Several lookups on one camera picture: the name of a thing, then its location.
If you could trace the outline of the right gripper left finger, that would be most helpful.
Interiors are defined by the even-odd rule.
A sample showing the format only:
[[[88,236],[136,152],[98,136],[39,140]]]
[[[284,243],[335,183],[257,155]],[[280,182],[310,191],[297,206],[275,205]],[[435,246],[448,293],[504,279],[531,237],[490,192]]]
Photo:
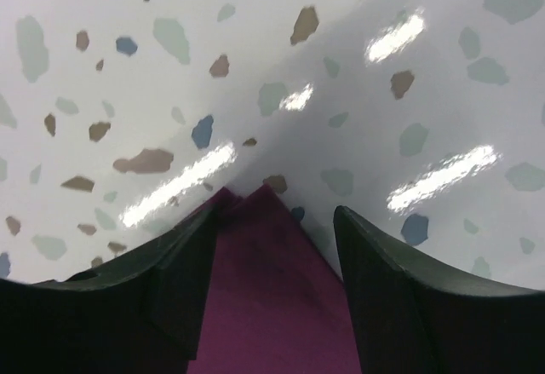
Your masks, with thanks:
[[[196,359],[217,214],[70,277],[1,283],[4,373],[184,373]]]

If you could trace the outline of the purple surgical wrap cloth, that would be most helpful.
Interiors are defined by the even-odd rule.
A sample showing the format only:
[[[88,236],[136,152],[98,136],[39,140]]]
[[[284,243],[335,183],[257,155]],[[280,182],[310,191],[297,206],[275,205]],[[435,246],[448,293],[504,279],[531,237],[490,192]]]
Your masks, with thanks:
[[[343,285],[270,187],[209,200],[219,232],[191,373],[361,371]]]

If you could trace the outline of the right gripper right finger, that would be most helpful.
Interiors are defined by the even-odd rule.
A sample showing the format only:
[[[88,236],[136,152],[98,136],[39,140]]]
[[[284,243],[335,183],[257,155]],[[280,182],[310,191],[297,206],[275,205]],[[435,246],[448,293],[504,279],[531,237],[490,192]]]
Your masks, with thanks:
[[[346,206],[333,222],[362,372],[543,372],[542,291],[440,262]]]

